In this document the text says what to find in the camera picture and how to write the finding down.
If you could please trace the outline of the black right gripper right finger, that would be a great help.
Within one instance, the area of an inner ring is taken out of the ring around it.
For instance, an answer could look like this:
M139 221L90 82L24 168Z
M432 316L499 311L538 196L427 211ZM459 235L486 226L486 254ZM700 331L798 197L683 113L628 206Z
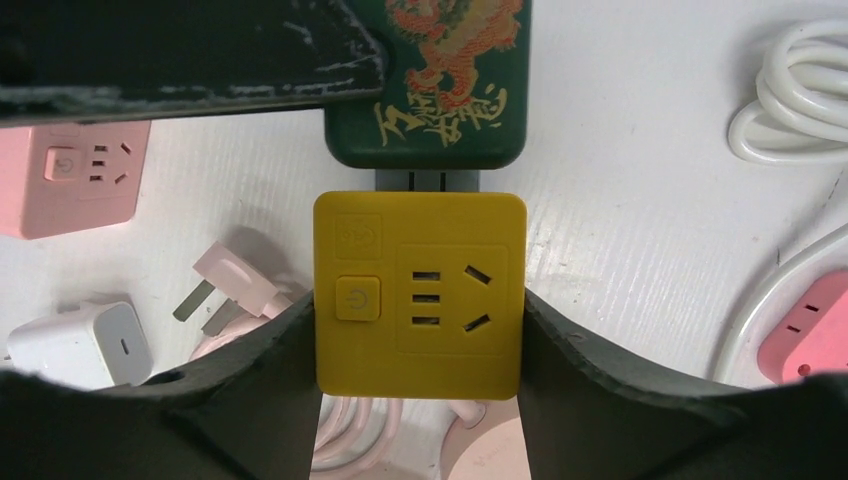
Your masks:
M534 293L517 396L535 479L843 479L847 378L746 390L640 357Z

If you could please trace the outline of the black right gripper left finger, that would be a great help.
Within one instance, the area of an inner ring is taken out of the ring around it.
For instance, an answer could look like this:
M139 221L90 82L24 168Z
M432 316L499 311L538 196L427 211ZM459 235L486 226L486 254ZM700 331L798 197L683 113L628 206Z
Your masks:
M322 395L310 297L137 386L1 375L5 479L306 479Z

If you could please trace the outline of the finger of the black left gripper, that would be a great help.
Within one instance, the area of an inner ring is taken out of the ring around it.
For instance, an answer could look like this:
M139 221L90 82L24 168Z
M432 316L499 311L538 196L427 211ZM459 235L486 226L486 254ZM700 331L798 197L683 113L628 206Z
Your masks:
M342 1L5 1L5 127L316 108L385 85Z

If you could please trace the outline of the white usb charger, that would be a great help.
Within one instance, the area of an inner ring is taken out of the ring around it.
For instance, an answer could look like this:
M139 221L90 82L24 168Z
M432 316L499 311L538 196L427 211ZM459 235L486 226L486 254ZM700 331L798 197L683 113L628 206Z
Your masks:
M84 302L12 330L7 349L15 369L79 390L140 385L153 359L134 307L124 301Z

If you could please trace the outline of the yellow cube socket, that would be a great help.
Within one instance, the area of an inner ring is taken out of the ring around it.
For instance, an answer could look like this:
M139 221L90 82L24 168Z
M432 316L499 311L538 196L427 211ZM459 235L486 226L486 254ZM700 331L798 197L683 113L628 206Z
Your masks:
M327 192L313 209L316 378L335 396L506 400L527 209L508 193Z

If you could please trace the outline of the dark green cube socket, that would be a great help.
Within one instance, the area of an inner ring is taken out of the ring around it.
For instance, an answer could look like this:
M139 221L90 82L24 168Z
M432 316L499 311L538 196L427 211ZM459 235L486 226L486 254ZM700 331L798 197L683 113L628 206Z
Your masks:
M525 146L532 4L354 1L388 58L383 92L324 111L325 142L360 169L491 170Z

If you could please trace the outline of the pink plug adapter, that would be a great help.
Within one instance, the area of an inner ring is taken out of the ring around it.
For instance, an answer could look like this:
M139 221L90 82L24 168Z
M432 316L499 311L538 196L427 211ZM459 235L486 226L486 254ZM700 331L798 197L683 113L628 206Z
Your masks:
M781 385L822 373L847 371L847 272L817 279L757 352L760 372Z

